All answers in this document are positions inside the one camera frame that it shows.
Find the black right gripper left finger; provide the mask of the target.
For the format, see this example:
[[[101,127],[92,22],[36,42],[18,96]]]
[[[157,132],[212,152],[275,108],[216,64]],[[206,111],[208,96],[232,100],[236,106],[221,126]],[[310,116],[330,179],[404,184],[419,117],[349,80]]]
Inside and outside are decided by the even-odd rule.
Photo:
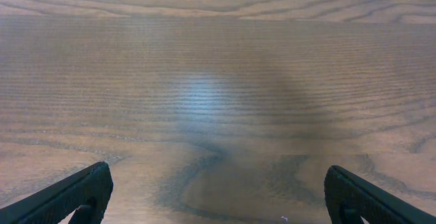
[[[97,162],[1,209],[2,224],[100,224],[113,190],[109,165]]]

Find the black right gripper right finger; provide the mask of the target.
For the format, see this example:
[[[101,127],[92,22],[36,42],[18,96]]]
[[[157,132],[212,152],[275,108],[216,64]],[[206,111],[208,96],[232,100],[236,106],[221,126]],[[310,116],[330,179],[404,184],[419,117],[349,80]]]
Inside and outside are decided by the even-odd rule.
[[[345,168],[332,165],[324,180],[332,224],[435,224],[435,217]]]

